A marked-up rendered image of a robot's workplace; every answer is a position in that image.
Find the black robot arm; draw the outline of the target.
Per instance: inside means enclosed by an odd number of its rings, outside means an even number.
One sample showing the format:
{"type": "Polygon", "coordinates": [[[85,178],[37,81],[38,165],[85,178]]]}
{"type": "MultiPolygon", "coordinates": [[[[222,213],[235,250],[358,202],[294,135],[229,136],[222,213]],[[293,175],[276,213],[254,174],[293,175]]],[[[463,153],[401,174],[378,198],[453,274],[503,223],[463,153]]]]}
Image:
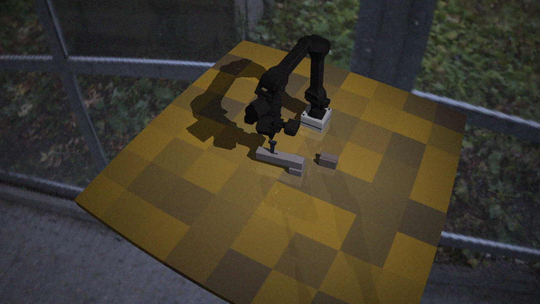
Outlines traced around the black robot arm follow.
{"type": "Polygon", "coordinates": [[[289,82],[289,75],[307,54],[311,57],[310,87],[305,91],[304,98],[312,103],[308,116],[323,119],[331,101],[323,87],[324,58],[330,47],[329,40],[314,33],[312,36],[300,37],[289,54],[262,75],[254,92],[258,98],[250,102],[245,109],[246,116],[257,122],[255,129],[259,134],[270,136],[277,132],[278,124],[270,111],[281,108],[281,94],[289,82]],[[267,91],[262,90],[262,87],[267,91]]]}

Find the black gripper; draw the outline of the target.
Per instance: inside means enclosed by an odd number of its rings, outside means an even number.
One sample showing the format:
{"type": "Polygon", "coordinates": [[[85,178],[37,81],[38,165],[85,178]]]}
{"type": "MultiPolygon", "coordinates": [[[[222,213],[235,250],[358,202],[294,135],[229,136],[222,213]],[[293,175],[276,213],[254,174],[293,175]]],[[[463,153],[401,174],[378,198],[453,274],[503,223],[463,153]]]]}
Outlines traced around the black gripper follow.
{"type": "MultiPolygon", "coordinates": [[[[281,108],[282,108],[282,105],[281,105],[281,108]]],[[[270,113],[272,113],[273,116],[275,116],[276,123],[278,124],[276,133],[279,133],[281,129],[284,128],[284,133],[286,135],[295,136],[300,127],[300,122],[299,120],[295,120],[295,119],[289,119],[287,122],[284,122],[284,119],[281,119],[281,108],[277,111],[270,111],[270,113]]],[[[251,125],[254,124],[254,122],[251,121],[246,115],[244,116],[244,122],[251,125]]],[[[275,133],[270,134],[269,136],[270,140],[272,140],[274,136],[275,136],[275,133]]]]}

